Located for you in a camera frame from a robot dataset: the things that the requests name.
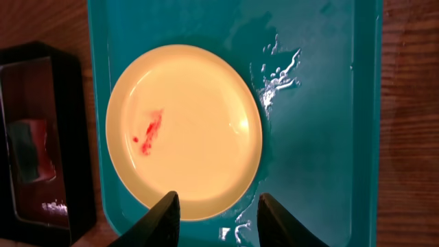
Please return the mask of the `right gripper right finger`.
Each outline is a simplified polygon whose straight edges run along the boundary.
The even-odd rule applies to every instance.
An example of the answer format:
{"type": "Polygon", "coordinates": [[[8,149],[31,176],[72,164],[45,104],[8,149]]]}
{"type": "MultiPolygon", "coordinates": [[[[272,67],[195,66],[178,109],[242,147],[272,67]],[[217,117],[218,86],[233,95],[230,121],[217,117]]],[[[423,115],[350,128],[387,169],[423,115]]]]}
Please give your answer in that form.
{"type": "Polygon", "coordinates": [[[269,193],[259,196],[257,229],[260,247],[328,247],[269,193]]]}

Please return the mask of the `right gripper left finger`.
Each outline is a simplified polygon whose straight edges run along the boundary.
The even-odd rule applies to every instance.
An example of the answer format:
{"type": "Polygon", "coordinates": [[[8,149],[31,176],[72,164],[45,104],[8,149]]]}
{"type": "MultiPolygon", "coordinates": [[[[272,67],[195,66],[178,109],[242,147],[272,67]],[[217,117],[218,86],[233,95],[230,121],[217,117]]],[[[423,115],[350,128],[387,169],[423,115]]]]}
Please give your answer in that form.
{"type": "Polygon", "coordinates": [[[108,247],[177,247],[179,232],[179,197],[170,191],[108,247]]]}

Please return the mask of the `yellow-green plate with sauce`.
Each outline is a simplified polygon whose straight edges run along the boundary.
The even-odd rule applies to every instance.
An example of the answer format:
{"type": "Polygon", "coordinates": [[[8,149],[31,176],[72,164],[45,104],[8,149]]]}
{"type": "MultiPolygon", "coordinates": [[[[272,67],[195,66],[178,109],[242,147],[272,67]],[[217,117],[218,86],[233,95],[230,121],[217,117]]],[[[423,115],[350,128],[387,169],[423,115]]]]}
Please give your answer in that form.
{"type": "Polygon", "coordinates": [[[144,206],[166,193],[181,218],[205,220],[231,208],[261,160],[261,118],[250,89],[226,61],[189,45],[166,45],[133,61],[106,113],[110,159],[144,206]]]}

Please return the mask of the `green and orange sponge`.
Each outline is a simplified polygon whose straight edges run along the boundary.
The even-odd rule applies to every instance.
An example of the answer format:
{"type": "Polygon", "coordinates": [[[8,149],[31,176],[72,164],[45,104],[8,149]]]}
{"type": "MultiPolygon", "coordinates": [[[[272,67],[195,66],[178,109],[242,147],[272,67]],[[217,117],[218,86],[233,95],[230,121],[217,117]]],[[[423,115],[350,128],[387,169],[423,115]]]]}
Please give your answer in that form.
{"type": "Polygon", "coordinates": [[[13,157],[22,183],[36,183],[56,177],[54,164],[47,152],[47,122],[22,119],[7,125],[13,157]]]}

